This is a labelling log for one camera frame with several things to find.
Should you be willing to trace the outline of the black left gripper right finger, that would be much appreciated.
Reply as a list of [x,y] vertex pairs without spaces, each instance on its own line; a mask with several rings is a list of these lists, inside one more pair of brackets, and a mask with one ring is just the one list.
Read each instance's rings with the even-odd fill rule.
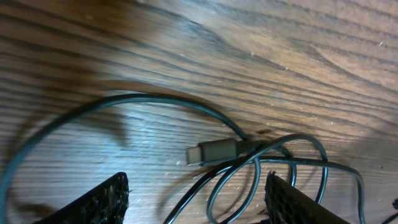
[[270,224],[348,224],[270,171],[265,186]]

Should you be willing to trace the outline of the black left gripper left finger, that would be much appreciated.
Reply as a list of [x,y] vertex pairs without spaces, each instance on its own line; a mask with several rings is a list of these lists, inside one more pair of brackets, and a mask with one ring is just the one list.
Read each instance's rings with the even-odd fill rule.
[[35,224],[122,224],[128,204],[127,174],[118,172]]

